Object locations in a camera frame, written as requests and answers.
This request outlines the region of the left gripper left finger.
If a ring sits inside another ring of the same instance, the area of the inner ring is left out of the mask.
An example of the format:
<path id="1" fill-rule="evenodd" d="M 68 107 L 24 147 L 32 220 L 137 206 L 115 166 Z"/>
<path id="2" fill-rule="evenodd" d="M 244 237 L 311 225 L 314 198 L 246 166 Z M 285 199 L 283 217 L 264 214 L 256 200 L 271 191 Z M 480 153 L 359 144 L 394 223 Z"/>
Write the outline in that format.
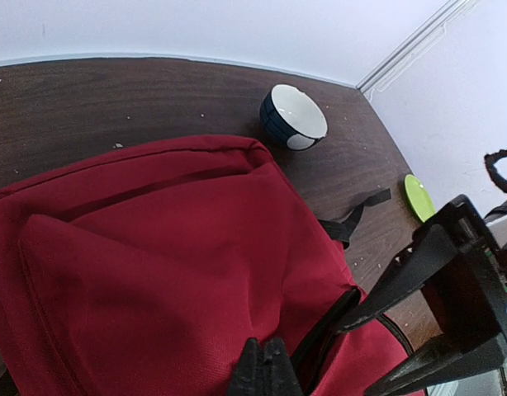
<path id="1" fill-rule="evenodd" d="M 253 337 L 246 341 L 232 373 L 227 395 L 264 395 L 263 351 L 265 344 L 262 345 L 257 338 Z"/>

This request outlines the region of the red backpack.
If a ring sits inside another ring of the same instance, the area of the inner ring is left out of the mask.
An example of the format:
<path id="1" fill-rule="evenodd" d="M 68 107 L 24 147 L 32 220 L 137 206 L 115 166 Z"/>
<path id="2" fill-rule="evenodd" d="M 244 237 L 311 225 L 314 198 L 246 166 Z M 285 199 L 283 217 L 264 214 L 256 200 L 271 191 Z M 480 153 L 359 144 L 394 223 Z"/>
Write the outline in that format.
<path id="1" fill-rule="evenodd" d="M 22 395 L 223 395 L 280 337 L 312 395 L 361 395 L 410 344 L 257 140 L 144 144 L 0 190 L 0 353 Z"/>

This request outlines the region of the dark blue white bowl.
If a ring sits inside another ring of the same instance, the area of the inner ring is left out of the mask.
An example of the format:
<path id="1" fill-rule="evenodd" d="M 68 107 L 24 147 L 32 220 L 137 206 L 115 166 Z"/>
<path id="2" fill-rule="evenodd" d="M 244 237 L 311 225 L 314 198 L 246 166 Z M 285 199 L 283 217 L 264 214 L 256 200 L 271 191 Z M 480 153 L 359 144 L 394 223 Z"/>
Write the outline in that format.
<path id="1" fill-rule="evenodd" d="M 271 88 L 259 108 L 267 135 L 291 151 L 304 151 L 327 137 L 328 124 L 320 107 L 303 91 L 287 84 Z"/>

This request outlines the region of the right aluminium corner post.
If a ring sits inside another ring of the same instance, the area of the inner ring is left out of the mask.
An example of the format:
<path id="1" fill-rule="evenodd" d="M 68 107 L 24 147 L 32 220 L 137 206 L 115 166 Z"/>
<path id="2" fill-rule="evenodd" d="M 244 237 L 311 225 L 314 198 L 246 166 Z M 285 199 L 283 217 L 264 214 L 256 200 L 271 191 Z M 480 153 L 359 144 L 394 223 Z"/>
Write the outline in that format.
<path id="1" fill-rule="evenodd" d="M 415 61 L 422 58 L 447 33 L 459 17 L 471 12 L 479 1 L 446 1 L 427 21 L 386 56 L 356 88 L 372 101 L 375 92 L 384 92 Z"/>

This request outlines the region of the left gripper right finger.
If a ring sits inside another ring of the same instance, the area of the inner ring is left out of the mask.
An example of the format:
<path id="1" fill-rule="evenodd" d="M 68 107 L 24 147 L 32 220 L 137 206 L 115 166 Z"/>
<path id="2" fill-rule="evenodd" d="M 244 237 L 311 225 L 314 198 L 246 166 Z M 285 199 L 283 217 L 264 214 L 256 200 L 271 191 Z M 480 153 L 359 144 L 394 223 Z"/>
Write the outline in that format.
<path id="1" fill-rule="evenodd" d="M 302 395 L 302 389 L 281 338 L 273 338 L 263 351 L 263 394 L 275 396 Z"/>

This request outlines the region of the green plate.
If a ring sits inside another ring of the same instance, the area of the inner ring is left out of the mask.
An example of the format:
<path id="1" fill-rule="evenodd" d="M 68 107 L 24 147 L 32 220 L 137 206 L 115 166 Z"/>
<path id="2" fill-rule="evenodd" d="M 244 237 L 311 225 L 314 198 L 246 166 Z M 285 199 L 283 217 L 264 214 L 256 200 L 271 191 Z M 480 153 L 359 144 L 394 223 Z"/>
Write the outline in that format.
<path id="1" fill-rule="evenodd" d="M 414 175 L 404 178 L 406 198 L 416 217 L 424 223 L 436 214 L 434 203 L 423 183 Z"/>

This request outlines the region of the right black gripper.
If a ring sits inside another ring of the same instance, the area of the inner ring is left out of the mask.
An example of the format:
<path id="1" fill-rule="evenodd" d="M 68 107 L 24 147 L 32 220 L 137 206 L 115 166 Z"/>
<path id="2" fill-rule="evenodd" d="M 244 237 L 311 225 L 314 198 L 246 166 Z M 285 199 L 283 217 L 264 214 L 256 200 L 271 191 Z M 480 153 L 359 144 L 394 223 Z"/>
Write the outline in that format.
<path id="1" fill-rule="evenodd" d="M 442 333 L 364 393 L 407 395 L 500 368 L 507 361 L 505 257 L 465 195 L 432 217 L 336 331 L 360 328 L 422 288 Z"/>

